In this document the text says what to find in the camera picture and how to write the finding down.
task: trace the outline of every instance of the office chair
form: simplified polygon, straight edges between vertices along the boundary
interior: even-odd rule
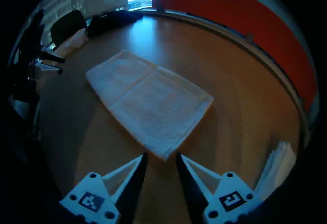
[[[50,29],[52,41],[59,47],[59,45],[73,36],[78,30],[85,27],[86,20],[81,11],[73,10],[52,25]]]

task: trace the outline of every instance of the dark cloth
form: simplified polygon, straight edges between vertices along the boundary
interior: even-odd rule
[[[93,16],[86,30],[87,36],[93,38],[106,31],[132,24],[142,17],[143,15],[141,13],[128,12],[125,10],[112,11]]]

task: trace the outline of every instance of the red partition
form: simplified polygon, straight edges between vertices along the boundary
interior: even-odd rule
[[[285,71],[308,110],[317,93],[314,70],[302,45],[286,24],[257,0],[152,0],[153,7],[191,13],[226,25],[243,35],[251,32]]]

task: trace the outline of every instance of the white towel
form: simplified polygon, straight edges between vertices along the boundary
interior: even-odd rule
[[[163,160],[213,101],[193,83],[126,50],[87,71],[86,77],[120,124]]]
[[[262,200],[272,194],[289,175],[296,161],[289,142],[280,141],[276,151],[269,155],[264,170],[260,176],[255,192]]]

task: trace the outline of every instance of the wooden table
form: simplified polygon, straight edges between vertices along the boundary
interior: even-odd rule
[[[279,140],[297,152],[299,118],[275,77],[231,42],[186,23],[144,17],[107,32],[67,58],[41,92],[49,166],[67,194],[88,172],[106,174],[145,149],[99,100],[85,72],[122,49],[166,67],[206,90],[212,108],[179,151],[219,174],[236,172],[254,187]],[[135,223],[189,223],[175,154],[149,155]]]

